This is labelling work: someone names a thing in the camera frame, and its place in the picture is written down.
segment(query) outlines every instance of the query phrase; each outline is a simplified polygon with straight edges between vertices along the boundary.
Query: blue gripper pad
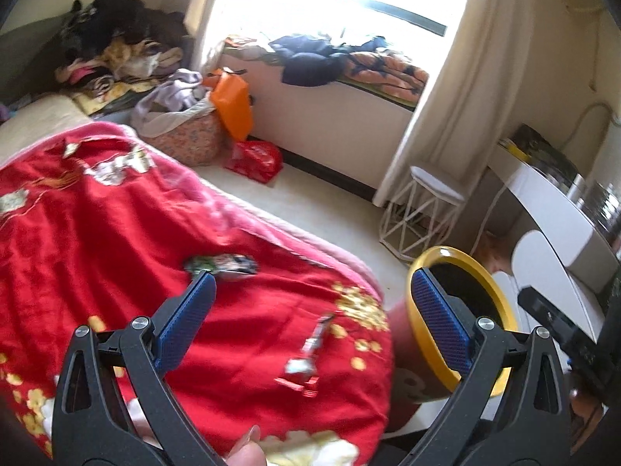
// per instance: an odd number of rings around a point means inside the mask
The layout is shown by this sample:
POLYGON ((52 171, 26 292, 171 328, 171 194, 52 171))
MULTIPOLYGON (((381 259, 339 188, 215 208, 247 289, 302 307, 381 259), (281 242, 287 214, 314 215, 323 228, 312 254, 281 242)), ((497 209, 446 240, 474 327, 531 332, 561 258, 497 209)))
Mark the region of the blue gripper pad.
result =
POLYGON ((446 366, 466 375, 472 367, 471 339, 446 302, 446 292, 426 268, 414 272, 410 290, 446 366))
POLYGON ((215 278, 203 272, 190 284, 175 314, 154 339, 154 365, 160 377, 179 366, 214 301, 215 278))

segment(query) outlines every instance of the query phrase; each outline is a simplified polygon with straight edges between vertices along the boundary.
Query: window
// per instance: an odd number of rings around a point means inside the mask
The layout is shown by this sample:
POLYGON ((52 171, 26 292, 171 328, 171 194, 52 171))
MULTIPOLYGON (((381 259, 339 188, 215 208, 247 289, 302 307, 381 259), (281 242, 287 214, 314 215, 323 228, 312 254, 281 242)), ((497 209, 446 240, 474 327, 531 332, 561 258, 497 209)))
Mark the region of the window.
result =
POLYGON ((402 9, 431 19, 447 33, 459 22, 465 0, 218 0, 215 12, 226 33, 274 40, 305 33, 330 37, 333 43, 353 45, 381 35, 424 69, 444 60, 446 39, 388 15, 402 9))

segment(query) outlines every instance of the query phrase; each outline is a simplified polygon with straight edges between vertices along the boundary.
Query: bed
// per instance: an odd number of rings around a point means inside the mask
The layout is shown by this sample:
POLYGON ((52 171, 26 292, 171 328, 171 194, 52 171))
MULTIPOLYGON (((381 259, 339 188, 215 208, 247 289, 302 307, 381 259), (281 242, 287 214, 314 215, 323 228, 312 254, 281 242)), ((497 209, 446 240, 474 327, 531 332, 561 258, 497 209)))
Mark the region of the bed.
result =
MULTIPOLYGON (((268 464, 362 465, 387 421, 392 345, 382 291, 358 258, 200 179, 129 127, 62 96, 0 127, 0 393, 52 453, 55 377, 74 329, 124 327, 189 283, 195 255, 240 253, 256 276, 221 282, 167 381, 220 454, 254 424, 268 464), (316 398, 276 383, 317 321, 316 398)), ((126 373, 139 433, 149 427, 126 373)))

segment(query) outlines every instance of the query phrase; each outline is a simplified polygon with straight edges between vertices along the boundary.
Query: fingernail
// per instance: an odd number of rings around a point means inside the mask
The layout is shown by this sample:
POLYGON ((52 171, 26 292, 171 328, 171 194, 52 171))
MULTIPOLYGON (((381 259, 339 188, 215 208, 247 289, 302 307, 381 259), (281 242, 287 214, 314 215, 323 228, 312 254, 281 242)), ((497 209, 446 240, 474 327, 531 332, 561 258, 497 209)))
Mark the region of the fingernail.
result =
POLYGON ((229 452, 229 454, 224 458, 225 460, 231 457, 235 452, 239 452, 242 448, 244 448, 251 441, 259 442, 261 439, 261 429, 259 426, 252 426, 246 434, 244 434, 240 439, 237 440, 237 443, 233 445, 233 448, 229 452))

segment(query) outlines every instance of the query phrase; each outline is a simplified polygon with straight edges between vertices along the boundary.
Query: white curtain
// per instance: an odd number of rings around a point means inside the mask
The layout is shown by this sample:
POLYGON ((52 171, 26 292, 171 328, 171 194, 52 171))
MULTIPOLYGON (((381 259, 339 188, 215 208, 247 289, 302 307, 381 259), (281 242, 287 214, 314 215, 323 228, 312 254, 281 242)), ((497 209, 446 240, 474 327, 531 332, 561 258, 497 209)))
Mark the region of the white curtain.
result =
POLYGON ((373 203, 409 166, 432 163, 471 191, 508 115, 529 55, 535 0, 467 0, 445 64, 421 97, 373 203))
POLYGON ((184 23, 196 42, 190 68, 203 73, 215 68, 227 36, 225 27, 219 25, 218 17, 222 15, 220 0, 190 0, 184 23))

